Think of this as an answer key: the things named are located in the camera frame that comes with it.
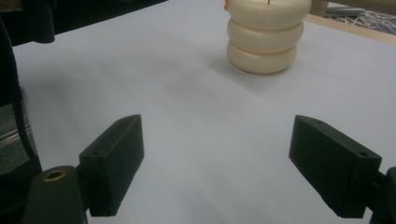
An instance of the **white table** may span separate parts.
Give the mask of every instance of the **white table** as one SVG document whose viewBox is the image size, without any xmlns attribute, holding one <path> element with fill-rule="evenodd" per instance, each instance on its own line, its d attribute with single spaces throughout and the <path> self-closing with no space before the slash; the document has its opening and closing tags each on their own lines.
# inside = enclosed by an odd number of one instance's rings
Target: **white table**
<svg viewBox="0 0 396 224">
<path fill-rule="evenodd" d="M 294 116 L 396 165 L 396 47 L 305 23 L 292 67 L 233 68 L 222 1 L 171 0 L 15 48 L 44 169 L 141 114 L 146 157 L 116 217 L 91 223 L 340 224 L 288 158 Z"/>
</svg>

